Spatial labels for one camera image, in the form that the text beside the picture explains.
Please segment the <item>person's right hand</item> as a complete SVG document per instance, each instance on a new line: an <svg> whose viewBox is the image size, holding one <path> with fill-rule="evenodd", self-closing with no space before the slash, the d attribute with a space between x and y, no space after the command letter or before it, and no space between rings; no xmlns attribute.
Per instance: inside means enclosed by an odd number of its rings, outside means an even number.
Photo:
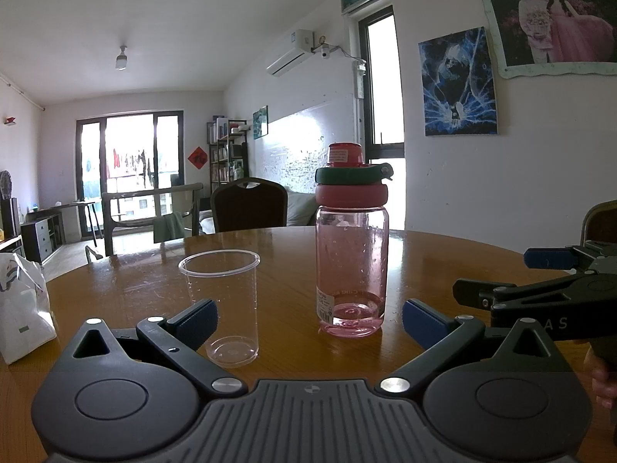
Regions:
<svg viewBox="0 0 617 463"><path fill-rule="evenodd" d="M616 426L616 376L610 372L588 341L574 340L577 353L575 371L589 384L591 397L610 414L611 425Z"/></svg>

